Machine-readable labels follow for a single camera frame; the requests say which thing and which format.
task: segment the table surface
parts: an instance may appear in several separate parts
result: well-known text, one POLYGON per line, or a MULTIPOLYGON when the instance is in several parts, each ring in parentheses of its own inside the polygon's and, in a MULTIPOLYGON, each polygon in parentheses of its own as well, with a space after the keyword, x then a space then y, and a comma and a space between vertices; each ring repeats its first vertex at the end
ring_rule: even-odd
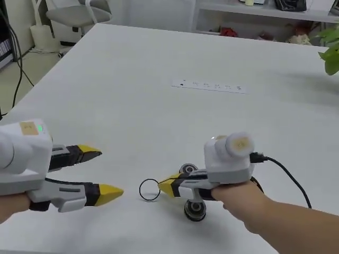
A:
MULTIPOLYGON (((339 214, 338 77, 324 48, 202 34, 96 25, 1 122, 47 123, 55 143, 85 143, 99 158, 49 175, 116 185, 125 194, 97 208, 25 212, 0 227, 7 250, 66 253, 275 253, 208 202, 200 223, 182 202, 140 199, 145 178, 184 163, 204 167, 214 135, 248 131, 256 150, 285 164, 314 208, 339 214), (244 86, 249 94, 171 87, 173 79, 244 86)), ((306 205, 283 171, 266 162, 255 177, 269 197, 306 205)), ((156 192, 156 186, 150 186, 156 192)))

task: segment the orange label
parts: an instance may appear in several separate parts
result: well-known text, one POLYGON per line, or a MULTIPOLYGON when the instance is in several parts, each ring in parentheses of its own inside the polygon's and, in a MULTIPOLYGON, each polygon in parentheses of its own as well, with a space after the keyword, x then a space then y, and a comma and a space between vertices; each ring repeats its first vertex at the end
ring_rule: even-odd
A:
POLYGON ((22 134, 24 135, 39 135, 38 129, 34 122, 21 122, 20 127, 22 134))

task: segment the power strip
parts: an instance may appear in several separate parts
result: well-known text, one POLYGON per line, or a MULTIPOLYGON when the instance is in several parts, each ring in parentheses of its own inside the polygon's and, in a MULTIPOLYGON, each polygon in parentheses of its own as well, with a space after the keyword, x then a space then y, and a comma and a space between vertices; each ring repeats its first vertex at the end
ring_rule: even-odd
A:
POLYGON ((191 80, 186 80, 186 79, 174 80, 172 83, 172 86, 181 87, 181 88, 227 92, 227 93, 248 94, 248 92, 241 86, 230 86, 230 85, 225 85, 222 83, 212 83, 212 82, 206 82, 206 81, 201 82, 201 81, 191 81, 191 80))

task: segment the chair leg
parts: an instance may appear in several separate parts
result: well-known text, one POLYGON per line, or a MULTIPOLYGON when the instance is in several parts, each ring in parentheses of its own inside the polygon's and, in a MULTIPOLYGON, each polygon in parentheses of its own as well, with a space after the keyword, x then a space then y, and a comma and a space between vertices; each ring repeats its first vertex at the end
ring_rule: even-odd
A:
POLYGON ((81 38, 85 36, 85 28, 81 28, 81 38))

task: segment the wire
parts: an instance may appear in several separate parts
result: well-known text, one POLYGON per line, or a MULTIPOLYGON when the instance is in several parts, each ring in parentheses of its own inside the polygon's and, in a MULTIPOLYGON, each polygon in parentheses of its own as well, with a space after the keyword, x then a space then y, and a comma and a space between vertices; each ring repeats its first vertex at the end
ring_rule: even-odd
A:
POLYGON ((154 198, 151 198, 151 199, 145 198, 145 197, 141 194, 141 187, 142 187, 142 185, 143 185, 145 182, 148 182, 148 181, 154 181, 154 182, 157 183, 157 185, 160 184, 156 179, 153 179, 153 178, 147 178, 147 179, 143 180, 142 183, 141 183, 140 186, 139 186, 139 195, 140 195, 140 197, 143 198, 143 200, 148 201, 148 202, 153 202, 154 200, 156 200, 156 199, 159 197, 161 190, 159 189, 158 194, 157 194, 154 198))
POLYGON ((17 57, 17 65, 20 68, 19 81, 17 83, 16 89, 15 89, 15 92, 14 92, 13 103, 12 103, 12 108, 14 108, 15 102, 16 102, 17 93, 19 91, 23 75, 25 75, 25 77, 27 78, 27 80, 29 81, 29 83, 32 86, 34 86, 34 84, 31 81, 31 79, 28 77, 26 72, 23 70, 23 57, 22 57, 22 52, 21 52, 19 40, 18 40, 17 35, 14 32, 12 26, 10 25, 8 19, 6 18, 5 14, 3 13, 3 11, 1 9, 0 9, 0 16, 2 16, 2 18, 5 21, 6 26, 8 27, 8 29, 10 31, 10 37, 11 37, 11 39, 13 41, 13 52, 14 52, 14 55, 17 57))
POLYGON ((278 162, 277 160, 271 158, 271 157, 264 157, 266 160, 269 160, 275 164, 277 164, 279 167, 281 167, 282 170, 284 170, 284 172, 289 176, 289 178, 295 183, 295 185, 300 189, 300 191, 302 192, 305 200, 306 200, 306 203, 307 203, 307 206, 308 208, 312 209, 312 206, 311 206, 311 202, 307 196, 307 193, 305 192, 304 188, 301 186, 300 183, 298 183, 298 181, 292 176, 292 174, 287 170, 287 168, 281 164, 280 162, 278 162))

